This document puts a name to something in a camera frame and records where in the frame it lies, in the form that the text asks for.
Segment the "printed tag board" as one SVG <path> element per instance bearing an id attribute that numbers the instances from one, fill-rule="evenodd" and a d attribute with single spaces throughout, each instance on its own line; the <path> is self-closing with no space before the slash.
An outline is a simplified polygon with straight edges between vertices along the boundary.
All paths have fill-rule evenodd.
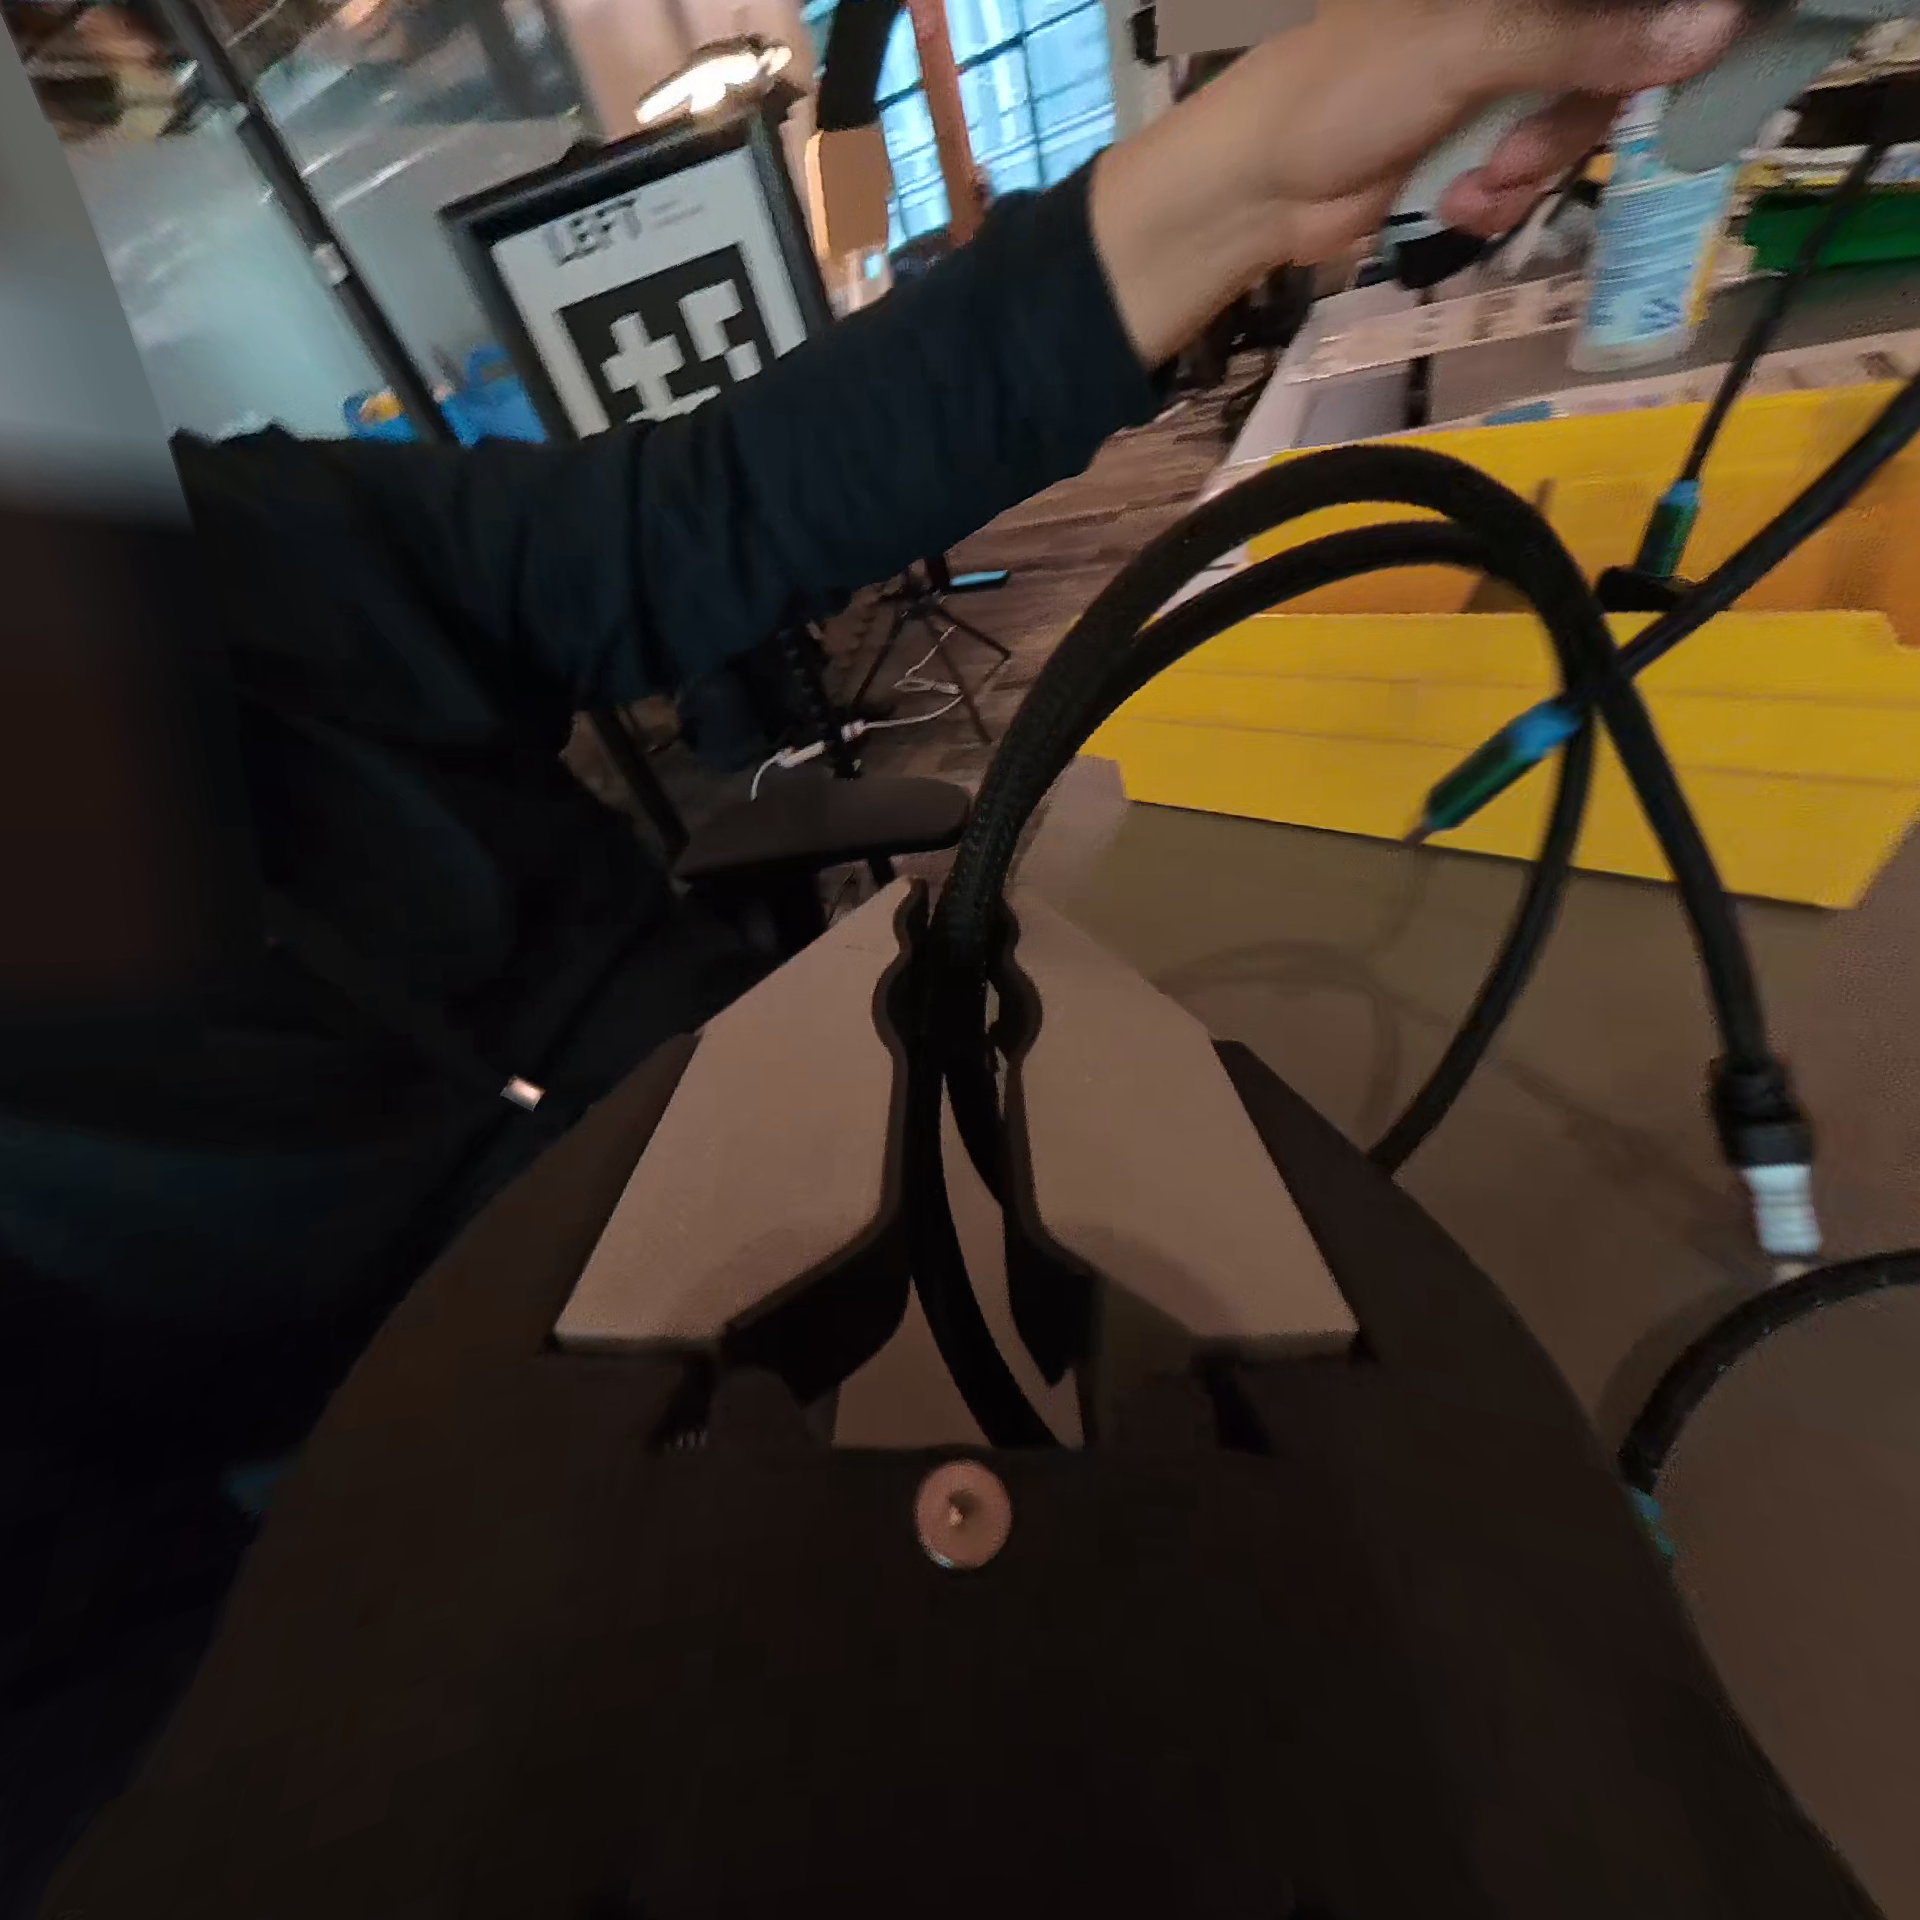
<path id="1" fill-rule="evenodd" d="M 438 226 L 548 440 L 685 415 L 832 329 L 759 106 L 573 145 Z"/>

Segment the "black tripod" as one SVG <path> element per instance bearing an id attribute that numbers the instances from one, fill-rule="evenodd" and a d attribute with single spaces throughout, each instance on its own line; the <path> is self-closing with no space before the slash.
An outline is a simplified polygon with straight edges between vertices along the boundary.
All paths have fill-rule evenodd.
<path id="1" fill-rule="evenodd" d="M 877 609 L 886 620 L 844 696 L 844 741 L 853 744 L 960 717 L 973 743 L 990 746 L 994 729 L 985 700 L 1005 678 L 1014 649 L 980 621 L 970 604 L 991 600 L 1012 580 L 1005 564 L 962 566 L 940 554 L 880 588 Z"/>

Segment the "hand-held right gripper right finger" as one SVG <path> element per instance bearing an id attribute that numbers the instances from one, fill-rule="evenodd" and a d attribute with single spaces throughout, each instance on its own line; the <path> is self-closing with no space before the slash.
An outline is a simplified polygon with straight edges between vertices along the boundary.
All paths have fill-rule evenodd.
<path id="1" fill-rule="evenodd" d="M 1014 1327 L 1047 1380 L 1114 1311 L 1201 1352 L 1343 1354 L 1358 1318 L 1209 1030 L 1044 900 L 997 970 Z"/>

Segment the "person's left forearm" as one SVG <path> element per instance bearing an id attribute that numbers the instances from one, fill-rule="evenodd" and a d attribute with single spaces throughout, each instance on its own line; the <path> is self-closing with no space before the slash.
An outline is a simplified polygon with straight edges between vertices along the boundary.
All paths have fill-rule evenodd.
<path id="1" fill-rule="evenodd" d="M 472 448 L 173 434 L 255 709 L 556 752 L 970 537 L 1150 418 L 1095 165 L 682 415 Z"/>

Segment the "black chair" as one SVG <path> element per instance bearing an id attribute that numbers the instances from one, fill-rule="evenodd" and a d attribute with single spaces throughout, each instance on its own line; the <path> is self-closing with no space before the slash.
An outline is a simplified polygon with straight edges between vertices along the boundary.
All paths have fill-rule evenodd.
<path id="1" fill-rule="evenodd" d="M 805 776 L 719 807 L 689 831 L 673 880 L 791 958 L 828 930 L 828 870 L 863 868 L 881 888 L 900 857 L 954 847 L 968 813 L 968 791 L 935 776 Z"/>

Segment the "laminated instruction sheet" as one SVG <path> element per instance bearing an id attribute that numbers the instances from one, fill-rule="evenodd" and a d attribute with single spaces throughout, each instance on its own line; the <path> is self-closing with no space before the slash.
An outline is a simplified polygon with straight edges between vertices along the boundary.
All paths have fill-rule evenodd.
<path id="1" fill-rule="evenodd" d="M 1585 300 L 1580 274 L 1441 300 L 1386 281 L 1317 300 L 1266 391 L 1277 405 L 1277 446 L 1320 448 L 1417 430 L 1431 412 L 1437 361 L 1562 334 Z"/>

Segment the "yellow storage bin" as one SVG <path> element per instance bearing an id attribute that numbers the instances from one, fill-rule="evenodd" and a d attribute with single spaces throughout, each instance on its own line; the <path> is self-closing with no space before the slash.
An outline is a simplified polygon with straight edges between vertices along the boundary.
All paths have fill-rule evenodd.
<path id="1" fill-rule="evenodd" d="M 1623 561 L 1700 405 L 1407 436 L 1542 509 L 1583 574 Z M 1429 786 L 1557 687 L 1519 608 L 1414 566 L 1266 609 L 1093 733 L 1130 799 L 1399 839 Z M 1848 906 L 1916 822 L 1917 463 L 1909 446 L 1761 583 L 1638 673 L 1737 895 Z"/>

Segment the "person's left hand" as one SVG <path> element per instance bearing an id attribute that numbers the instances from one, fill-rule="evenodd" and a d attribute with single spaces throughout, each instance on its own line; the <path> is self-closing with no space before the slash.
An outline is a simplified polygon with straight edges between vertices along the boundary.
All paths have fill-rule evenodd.
<path id="1" fill-rule="evenodd" d="M 1421 160 L 1530 95 L 1440 197 L 1445 224 L 1519 224 L 1634 94 L 1719 61 L 1743 4 L 1320 4 L 1096 158 L 1090 230 L 1145 369 L 1264 274 L 1375 233 Z"/>

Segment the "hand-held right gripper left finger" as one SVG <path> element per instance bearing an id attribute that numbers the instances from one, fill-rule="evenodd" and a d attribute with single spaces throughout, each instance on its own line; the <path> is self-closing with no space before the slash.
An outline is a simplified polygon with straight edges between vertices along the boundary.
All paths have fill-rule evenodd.
<path id="1" fill-rule="evenodd" d="M 572 1352 L 877 1352 L 905 1313 L 893 880 L 689 1045 L 556 1322 Z"/>

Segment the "white wipes bottle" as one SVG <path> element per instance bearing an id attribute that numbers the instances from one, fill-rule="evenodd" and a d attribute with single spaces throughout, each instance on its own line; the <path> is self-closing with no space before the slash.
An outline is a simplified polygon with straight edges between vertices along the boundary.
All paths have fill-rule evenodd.
<path id="1" fill-rule="evenodd" d="M 1567 350 L 1574 372 L 1655 367 L 1693 342 L 1740 160 L 1676 168 L 1663 144 L 1671 121 L 1673 87 L 1632 95 L 1616 118 L 1589 296 Z"/>

